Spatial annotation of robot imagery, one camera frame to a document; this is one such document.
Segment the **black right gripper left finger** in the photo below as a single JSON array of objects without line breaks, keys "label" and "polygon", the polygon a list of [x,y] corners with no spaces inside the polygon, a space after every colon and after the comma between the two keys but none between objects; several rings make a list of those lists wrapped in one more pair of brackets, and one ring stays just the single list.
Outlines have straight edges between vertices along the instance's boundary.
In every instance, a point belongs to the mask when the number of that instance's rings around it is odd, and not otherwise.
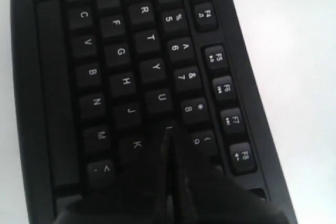
[{"label": "black right gripper left finger", "polygon": [[172,128],[153,134],[150,145],[110,188],[71,203],[55,223],[173,223],[169,186]]}]

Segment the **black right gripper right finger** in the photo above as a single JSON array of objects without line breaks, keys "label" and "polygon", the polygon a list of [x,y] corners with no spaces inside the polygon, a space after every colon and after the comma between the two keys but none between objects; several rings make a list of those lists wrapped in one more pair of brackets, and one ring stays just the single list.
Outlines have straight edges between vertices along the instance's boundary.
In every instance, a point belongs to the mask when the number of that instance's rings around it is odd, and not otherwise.
[{"label": "black right gripper right finger", "polygon": [[181,126],[170,132],[175,165],[175,223],[289,223],[273,203],[244,190],[214,168]]}]

